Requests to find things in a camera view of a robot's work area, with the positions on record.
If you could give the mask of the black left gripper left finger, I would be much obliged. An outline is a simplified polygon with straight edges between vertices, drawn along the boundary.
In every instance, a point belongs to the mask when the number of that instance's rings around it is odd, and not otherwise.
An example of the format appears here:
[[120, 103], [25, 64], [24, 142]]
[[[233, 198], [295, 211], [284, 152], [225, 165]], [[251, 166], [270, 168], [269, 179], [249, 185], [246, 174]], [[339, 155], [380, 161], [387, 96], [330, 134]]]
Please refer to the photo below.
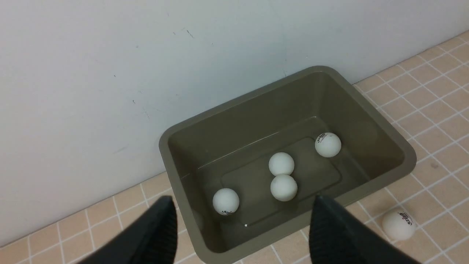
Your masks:
[[173, 264], [178, 245], [177, 213], [162, 196], [142, 216], [81, 264]]

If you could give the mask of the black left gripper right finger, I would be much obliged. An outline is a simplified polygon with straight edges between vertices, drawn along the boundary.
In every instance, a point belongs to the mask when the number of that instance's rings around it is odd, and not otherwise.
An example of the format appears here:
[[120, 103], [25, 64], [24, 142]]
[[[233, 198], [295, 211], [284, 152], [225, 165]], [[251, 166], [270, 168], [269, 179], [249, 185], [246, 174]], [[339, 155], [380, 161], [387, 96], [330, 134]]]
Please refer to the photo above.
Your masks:
[[416, 264], [362, 224], [333, 198], [317, 195], [309, 232], [314, 264]]

